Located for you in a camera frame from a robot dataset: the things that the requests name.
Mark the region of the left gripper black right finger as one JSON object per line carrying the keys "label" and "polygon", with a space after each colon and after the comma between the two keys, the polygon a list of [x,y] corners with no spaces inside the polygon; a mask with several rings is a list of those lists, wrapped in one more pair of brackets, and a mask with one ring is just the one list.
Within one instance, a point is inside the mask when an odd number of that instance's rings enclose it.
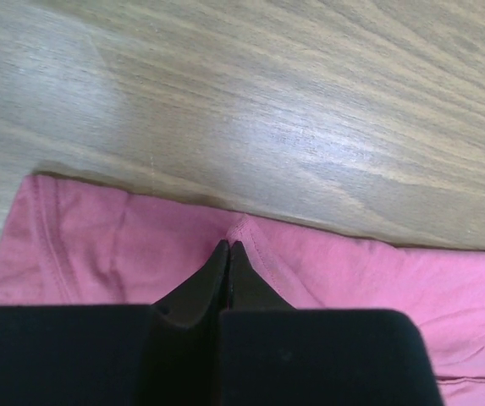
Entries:
{"label": "left gripper black right finger", "polygon": [[220,318],[224,405],[440,405],[416,326],[395,310],[297,310],[242,243]]}

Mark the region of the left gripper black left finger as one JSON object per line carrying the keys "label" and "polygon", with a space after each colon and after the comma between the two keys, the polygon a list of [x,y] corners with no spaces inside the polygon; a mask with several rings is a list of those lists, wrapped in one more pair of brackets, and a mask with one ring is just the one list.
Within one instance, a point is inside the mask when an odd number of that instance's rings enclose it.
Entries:
{"label": "left gripper black left finger", "polygon": [[0,306],[0,405],[208,405],[229,246],[154,304]]}

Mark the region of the pink t-shirt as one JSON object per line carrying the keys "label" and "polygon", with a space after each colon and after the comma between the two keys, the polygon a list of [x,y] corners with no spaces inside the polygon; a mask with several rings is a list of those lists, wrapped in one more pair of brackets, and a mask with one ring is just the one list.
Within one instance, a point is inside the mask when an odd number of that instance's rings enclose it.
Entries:
{"label": "pink t-shirt", "polygon": [[485,405],[485,252],[395,248],[31,175],[0,238],[0,305],[151,304],[221,240],[298,308],[390,308],[420,328],[448,405]]}

